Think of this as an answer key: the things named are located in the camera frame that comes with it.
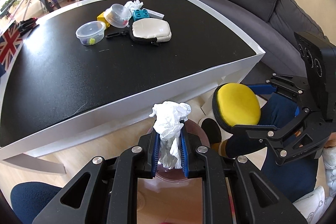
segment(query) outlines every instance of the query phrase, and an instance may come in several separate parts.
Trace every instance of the gray sofa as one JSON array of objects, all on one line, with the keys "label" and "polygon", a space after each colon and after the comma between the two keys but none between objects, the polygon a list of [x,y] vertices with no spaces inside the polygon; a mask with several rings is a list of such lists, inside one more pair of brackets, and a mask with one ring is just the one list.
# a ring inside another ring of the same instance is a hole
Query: gray sofa
[{"label": "gray sofa", "polygon": [[306,76],[294,31],[324,37],[322,29],[294,0],[200,0],[234,22],[265,51],[243,83],[263,83],[273,72]]}]

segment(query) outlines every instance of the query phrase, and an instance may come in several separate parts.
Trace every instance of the yellow toy block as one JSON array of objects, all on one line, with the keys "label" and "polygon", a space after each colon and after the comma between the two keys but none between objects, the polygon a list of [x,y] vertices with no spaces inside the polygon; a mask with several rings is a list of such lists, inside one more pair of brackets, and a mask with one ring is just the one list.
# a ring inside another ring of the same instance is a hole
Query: yellow toy block
[{"label": "yellow toy block", "polygon": [[107,20],[104,17],[104,12],[102,12],[99,16],[97,16],[97,20],[104,22],[106,24],[106,28],[108,28],[111,24],[107,22]]}]

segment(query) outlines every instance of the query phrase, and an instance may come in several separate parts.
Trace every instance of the potted plant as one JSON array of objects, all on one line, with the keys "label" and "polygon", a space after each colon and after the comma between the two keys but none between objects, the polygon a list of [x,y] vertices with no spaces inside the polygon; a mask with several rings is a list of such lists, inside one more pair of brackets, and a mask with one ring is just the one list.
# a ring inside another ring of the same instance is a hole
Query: potted plant
[{"label": "potted plant", "polygon": [[13,0],[6,0],[6,2],[2,5],[1,11],[3,11]]}]

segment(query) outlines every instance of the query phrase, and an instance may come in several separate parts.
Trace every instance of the clear plastic container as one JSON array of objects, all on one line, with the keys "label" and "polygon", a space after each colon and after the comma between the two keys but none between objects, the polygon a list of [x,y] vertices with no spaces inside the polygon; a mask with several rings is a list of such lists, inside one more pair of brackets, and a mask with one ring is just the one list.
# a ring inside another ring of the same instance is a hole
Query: clear plastic container
[{"label": "clear plastic container", "polygon": [[117,28],[125,28],[132,17],[132,13],[121,4],[113,4],[104,12],[104,17],[111,25]]},{"label": "clear plastic container", "polygon": [[104,38],[106,25],[101,21],[92,21],[80,26],[76,31],[76,36],[83,45],[93,45]]}]

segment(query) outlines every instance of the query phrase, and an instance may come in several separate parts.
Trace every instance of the table leg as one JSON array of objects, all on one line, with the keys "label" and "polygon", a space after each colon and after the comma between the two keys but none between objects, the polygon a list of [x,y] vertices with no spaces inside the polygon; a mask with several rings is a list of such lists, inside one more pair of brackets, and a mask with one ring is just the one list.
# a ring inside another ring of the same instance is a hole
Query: table leg
[{"label": "table leg", "polygon": [[21,169],[21,170],[26,170],[26,171],[33,170],[33,171],[36,171],[38,173],[43,173],[43,174],[49,174],[49,175],[66,174],[63,164],[58,164],[55,162],[42,160],[39,158],[34,158],[26,154],[20,154],[20,155],[11,157],[11,158],[7,158],[5,160],[2,160],[1,163],[14,167],[14,168]]}]

